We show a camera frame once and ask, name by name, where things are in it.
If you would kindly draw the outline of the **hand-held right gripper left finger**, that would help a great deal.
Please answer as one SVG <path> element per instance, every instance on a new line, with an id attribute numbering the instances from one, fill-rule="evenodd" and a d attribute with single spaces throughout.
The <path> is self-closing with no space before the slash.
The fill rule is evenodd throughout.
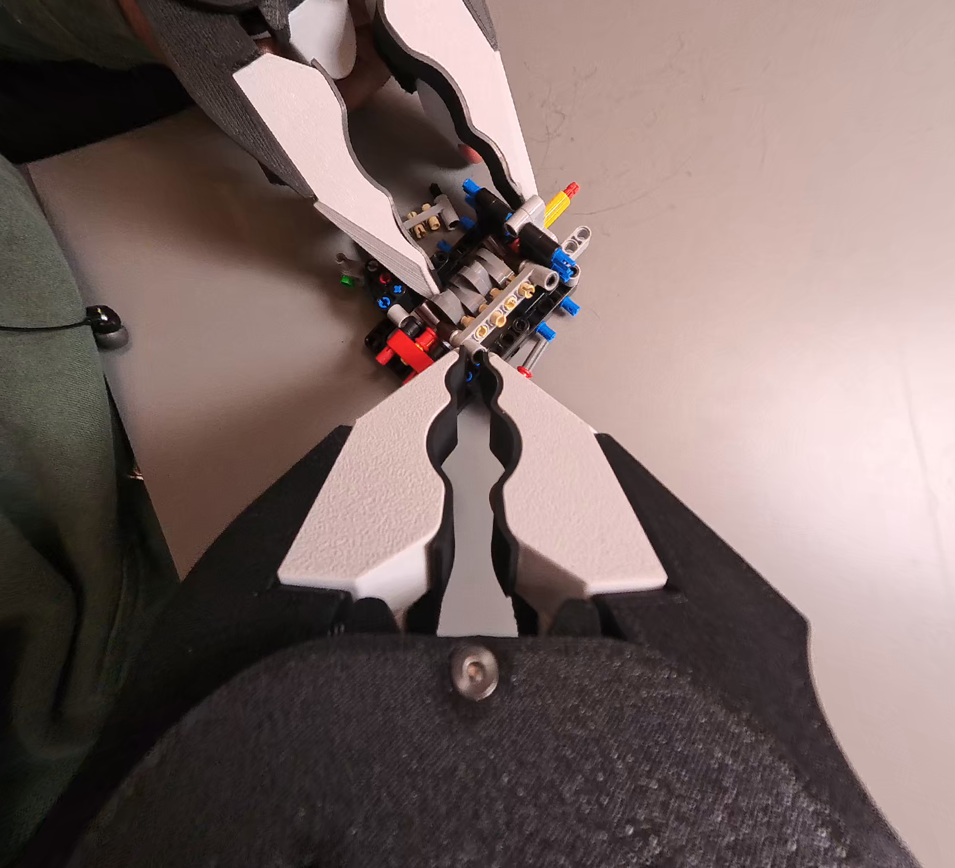
<path id="1" fill-rule="evenodd" d="M 453 489 L 463 358 L 441 357 L 353 425 L 283 559 L 285 586 L 380 599 L 436 633 L 455 559 Z"/>

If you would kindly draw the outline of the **lego car chassis assembly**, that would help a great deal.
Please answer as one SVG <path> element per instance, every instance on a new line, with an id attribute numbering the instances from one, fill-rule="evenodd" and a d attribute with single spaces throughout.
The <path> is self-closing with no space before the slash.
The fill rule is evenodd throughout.
<path id="1" fill-rule="evenodd" d="M 490 349 L 478 349 L 495 353 L 532 379 L 556 336 L 551 318 L 579 314 L 572 294 L 591 229 L 581 225 L 562 239 L 555 235 L 555 224 L 570 208 L 579 184 L 568 183 L 547 202 L 533 196 L 515 211 L 473 180 L 463 182 L 462 189 L 466 208 L 458 211 L 460 228 L 415 240 L 434 246 L 428 258 L 440 284 L 436 297 L 418 294 L 367 253 L 336 256 L 340 284 L 363 287 L 380 313 L 379 322 L 365 336 L 365 347 L 403 385 L 455 350 L 446 343 L 448 337 L 471 324 L 485 301 L 499 293 L 524 262 L 556 270 L 561 283 L 523 306 Z"/>

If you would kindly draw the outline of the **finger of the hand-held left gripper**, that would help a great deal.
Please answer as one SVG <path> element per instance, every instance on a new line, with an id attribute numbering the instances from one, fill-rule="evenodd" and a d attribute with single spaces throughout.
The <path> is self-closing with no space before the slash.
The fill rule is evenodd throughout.
<path id="1" fill-rule="evenodd" d="M 482 158 L 513 209 L 537 185 L 484 0 L 378 0 L 379 44 L 404 84 L 425 83 L 458 142 Z"/>
<path id="2" fill-rule="evenodd" d="M 285 152 L 316 209 L 418 294 L 440 291 L 434 269 L 403 230 L 388 191 L 354 155 L 345 104 L 314 66 L 262 53 L 234 81 Z"/>

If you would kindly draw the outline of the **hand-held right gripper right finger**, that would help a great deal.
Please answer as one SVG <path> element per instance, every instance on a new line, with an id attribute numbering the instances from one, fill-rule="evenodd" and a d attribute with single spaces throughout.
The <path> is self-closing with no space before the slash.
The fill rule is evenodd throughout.
<path id="1" fill-rule="evenodd" d="M 495 575 L 520 631 L 546 631 L 570 601 L 652 592 L 663 564 L 598 433 L 495 353 L 479 357 L 491 452 Z"/>

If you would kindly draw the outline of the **person's left hand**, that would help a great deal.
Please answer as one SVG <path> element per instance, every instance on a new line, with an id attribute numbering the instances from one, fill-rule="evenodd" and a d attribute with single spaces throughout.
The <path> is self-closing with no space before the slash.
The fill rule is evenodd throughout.
<path id="1" fill-rule="evenodd" d="M 346 75 L 337 80 L 340 94 L 349 110 L 367 103 L 385 87 L 392 75 L 376 51 L 372 0 L 345 0 L 349 18 L 345 21 L 342 42 L 345 46 Z M 481 164 L 480 153 L 458 137 L 454 122 L 440 96 L 426 83 L 417 89 L 418 101 L 425 115 L 441 136 L 457 149 L 461 160 Z"/>

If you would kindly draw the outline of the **grey lego beam frame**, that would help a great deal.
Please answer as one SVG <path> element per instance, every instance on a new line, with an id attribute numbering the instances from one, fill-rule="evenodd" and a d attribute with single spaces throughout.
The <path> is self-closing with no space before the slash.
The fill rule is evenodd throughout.
<path id="1" fill-rule="evenodd" d="M 437 183 L 429 186 L 429 192 L 430 198 L 418 210 L 409 212 L 403 221 L 403 229 L 417 241 L 437 232 L 460 228 L 460 215 L 447 193 Z"/>
<path id="2" fill-rule="evenodd" d="M 471 324 L 455 330 L 446 343 L 451 349 L 464 349 L 474 355 L 479 347 L 490 349 L 494 339 L 517 319 L 517 312 L 532 298 L 553 291 L 561 283 L 561 275 L 552 268 L 524 262 L 499 293 L 491 295 L 484 310 Z"/>

